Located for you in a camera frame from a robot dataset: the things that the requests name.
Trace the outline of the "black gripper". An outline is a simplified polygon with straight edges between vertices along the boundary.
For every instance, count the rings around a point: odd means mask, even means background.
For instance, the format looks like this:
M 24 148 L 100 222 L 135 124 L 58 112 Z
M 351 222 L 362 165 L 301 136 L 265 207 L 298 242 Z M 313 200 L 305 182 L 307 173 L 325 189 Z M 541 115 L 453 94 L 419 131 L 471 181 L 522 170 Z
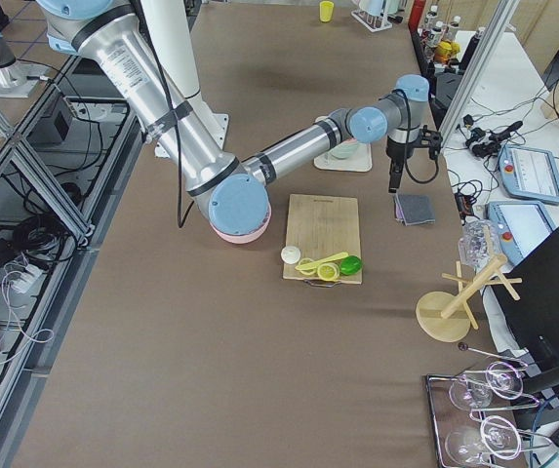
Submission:
M 391 137 L 387 139 L 386 154 L 390 158 L 389 192 L 396 192 L 400 188 L 405 161 L 412 157 L 417 142 L 398 142 Z

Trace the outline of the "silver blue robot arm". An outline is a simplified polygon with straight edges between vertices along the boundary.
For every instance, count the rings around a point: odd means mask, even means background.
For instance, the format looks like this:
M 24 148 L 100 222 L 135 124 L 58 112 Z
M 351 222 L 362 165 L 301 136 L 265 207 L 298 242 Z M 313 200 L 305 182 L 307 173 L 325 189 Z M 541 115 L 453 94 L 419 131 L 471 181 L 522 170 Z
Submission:
M 351 138 L 387 140 L 390 189 L 397 190 L 410 153 L 427 129 L 421 117 L 429 84 L 400 77 L 370 106 L 341 108 L 239 161 L 210 127 L 208 107 L 180 91 L 175 77 L 195 77 L 188 20 L 181 1 L 42 1 L 52 49 L 95 61 L 136 112 L 147 136 L 179 167 L 201 214 L 225 240 L 257 239 L 270 220 L 266 187 Z

